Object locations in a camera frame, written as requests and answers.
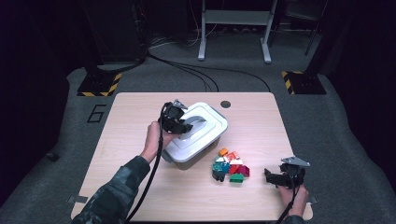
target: pile of colorful blocks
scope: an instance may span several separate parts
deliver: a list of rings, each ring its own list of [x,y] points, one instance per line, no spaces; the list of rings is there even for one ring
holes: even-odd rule
[[[226,175],[230,175],[230,182],[242,183],[244,177],[250,176],[250,169],[242,163],[238,153],[228,153],[228,149],[224,147],[213,162],[212,176],[223,182]]]

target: wooden tabletop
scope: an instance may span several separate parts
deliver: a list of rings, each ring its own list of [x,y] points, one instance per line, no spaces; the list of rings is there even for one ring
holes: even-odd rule
[[[227,119],[228,129],[217,147],[186,171],[161,159],[148,195],[132,221],[277,220],[285,208],[275,186],[266,183],[264,168],[279,174],[280,159],[292,156],[293,152],[275,97],[266,92],[119,93],[79,196],[90,198],[120,166],[140,154],[148,125],[158,119],[164,103],[175,99],[185,106],[207,103]],[[231,106],[222,107],[223,101]],[[250,177],[243,183],[230,183],[228,176],[224,182],[212,177],[211,165],[223,147],[236,151],[249,167]],[[147,180],[140,185],[134,204]],[[76,203],[71,217],[83,207],[84,203]],[[312,216],[308,204],[304,219]]]

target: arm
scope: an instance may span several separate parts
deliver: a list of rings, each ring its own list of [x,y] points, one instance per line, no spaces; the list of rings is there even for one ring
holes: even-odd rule
[[[283,186],[278,186],[278,189],[282,203],[286,207],[291,201],[293,190]],[[285,224],[305,224],[303,214],[308,201],[309,192],[304,185],[300,185],[297,190],[297,196],[294,199],[293,207],[289,210],[288,216],[285,219]]]
[[[159,137],[159,123],[153,121],[148,126],[145,147],[140,156],[121,166],[111,180],[93,194],[72,223],[124,223],[139,185],[149,173],[149,163],[156,156]],[[167,147],[175,137],[177,135],[163,132],[163,147]]]

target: gray carpet floor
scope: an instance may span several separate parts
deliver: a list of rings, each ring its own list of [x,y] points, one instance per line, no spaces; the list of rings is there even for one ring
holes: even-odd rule
[[[206,58],[197,61],[199,42],[187,47],[166,44],[149,52],[165,60],[226,68],[260,77],[271,88],[284,121],[294,154],[309,161],[305,184],[319,202],[308,223],[395,223],[396,197],[384,173],[366,155],[349,130],[347,115],[332,83],[318,75],[326,95],[288,94],[281,72],[304,71],[320,36],[304,56],[305,35],[280,33],[270,48],[273,62],[263,62],[259,34],[220,35],[208,40]],[[103,66],[119,68],[122,64]],[[198,69],[213,78],[219,91],[268,91],[263,82],[244,73]],[[69,223],[73,204],[90,165],[115,95],[124,91],[210,91],[191,74],[151,58],[122,74],[112,96],[81,97],[77,90],[85,77],[78,69],[67,78],[70,92],[58,144],[51,150],[60,159],[43,158],[22,180],[0,209],[0,223]],[[212,91],[216,88],[205,81]],[[99,123],[87,123],[96,105],[104,116]]]

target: sleeve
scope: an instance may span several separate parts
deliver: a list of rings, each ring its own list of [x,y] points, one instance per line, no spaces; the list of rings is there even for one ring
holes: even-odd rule
[[[121,166],[111,180],[93,194],[72,224],[124,223],[149,170],[149,163],[140,156]]]
[[[286,217],[285,224],[305,224],[305,221],[299,216],[289,216]]]

